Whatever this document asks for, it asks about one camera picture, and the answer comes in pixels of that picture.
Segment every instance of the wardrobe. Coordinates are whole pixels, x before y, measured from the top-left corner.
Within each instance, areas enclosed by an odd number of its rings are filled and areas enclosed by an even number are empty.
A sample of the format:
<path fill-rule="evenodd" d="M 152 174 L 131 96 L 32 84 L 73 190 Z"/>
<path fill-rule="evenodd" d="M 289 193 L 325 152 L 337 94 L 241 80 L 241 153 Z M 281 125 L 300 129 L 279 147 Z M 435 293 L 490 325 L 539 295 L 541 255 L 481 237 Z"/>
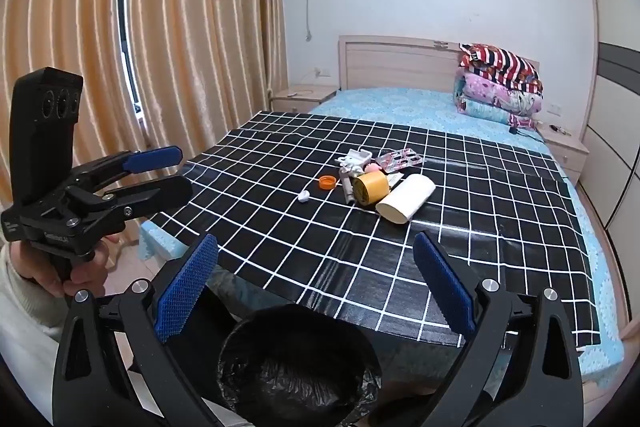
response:
<path fill-rule="evenodd" d="M 640 0 L 596 0 L 596 12 L 597 75 L 582 137 L 590 155 L 580 184 L 620 263 L 629 312 L 640 317 Z"/>

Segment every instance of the black grid mat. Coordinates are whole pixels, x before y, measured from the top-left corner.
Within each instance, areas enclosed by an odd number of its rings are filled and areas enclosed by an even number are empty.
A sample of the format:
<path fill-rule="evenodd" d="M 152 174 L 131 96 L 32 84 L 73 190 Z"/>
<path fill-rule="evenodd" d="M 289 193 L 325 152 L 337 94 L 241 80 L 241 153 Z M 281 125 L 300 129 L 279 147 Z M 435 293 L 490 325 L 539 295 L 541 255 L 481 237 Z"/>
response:
<path fill-rule="evenodd" d="M 346 205 L 334 159 L 349 149 L 412 147 L 404 169 L 437 185 L 407 225 Z M 578 346 L 600 333 L 586 247 L 553 159 L 467 136 L 321 115 L 262 112 L 185 164 L 194 198 L 153 221 L 189 245 L 204 231 L 219 263 L 243 279 L 316 311 L 403 337 L 460 345 L 418 272 L 414 236 L 431 230 L 450 255 L 510 291 L 552 286 Z M 311 199 L 296 197 L 307 189 Z"/>

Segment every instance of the orange bottle cap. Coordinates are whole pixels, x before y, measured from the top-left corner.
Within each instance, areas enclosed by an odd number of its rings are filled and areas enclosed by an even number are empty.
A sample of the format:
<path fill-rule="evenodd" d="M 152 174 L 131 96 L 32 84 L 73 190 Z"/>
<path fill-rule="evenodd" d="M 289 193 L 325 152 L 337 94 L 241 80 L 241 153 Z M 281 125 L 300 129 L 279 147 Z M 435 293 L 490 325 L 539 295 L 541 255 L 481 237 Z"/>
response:
<path fill-rule="evenodd" d="M 325 191 L 330 191 L 335 188 L 337 180 L 333 176 L 321 176 L 318 180 L 318 185 Z"/>

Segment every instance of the toilet paper roll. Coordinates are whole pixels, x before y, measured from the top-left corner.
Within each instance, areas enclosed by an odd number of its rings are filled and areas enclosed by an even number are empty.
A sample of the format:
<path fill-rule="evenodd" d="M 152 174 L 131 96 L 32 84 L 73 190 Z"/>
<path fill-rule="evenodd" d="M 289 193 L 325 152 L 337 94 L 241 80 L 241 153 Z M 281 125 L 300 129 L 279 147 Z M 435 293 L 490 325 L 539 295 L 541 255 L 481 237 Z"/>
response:
<path fill-rule="evenodd" d="M 382 171 L 358 176 L 353 180 L 353 195 L 364 207 L 372 205 L 389 194 L 389 182 Z"/>
<path fill-rule="evenodd" d="M 385 219 L 402 225 L 414 216 L 435 189 L 436 185 L 427 176 L 412 174 L 378 203 L 376 210 Z"/>

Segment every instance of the human hand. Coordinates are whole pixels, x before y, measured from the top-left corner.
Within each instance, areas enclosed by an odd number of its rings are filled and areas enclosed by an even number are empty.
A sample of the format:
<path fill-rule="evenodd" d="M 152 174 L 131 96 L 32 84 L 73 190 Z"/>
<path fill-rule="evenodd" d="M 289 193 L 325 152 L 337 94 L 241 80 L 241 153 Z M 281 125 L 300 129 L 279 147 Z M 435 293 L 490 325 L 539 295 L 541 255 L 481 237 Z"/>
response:
<path fill-rule="evenodd" d="M 111 243 L 117 243 L 117 234 L 107 235 Z M 109 247 L 104 239 L 98 242 L 94 258 L 75 266 L 68 281 L 60 281 L 56 269 L 49 263 L 49 254 L 32 247 L 27 241 L 16 241 L 10 245 L 9 256 L 15 271 L 25 279 L 35 279 L 46 291 L 55 297 L 75 295 L 81 289 L 90 290 L 96 297 L 104 295 L 104 282 L 107 279 L 106 263 Z"/>

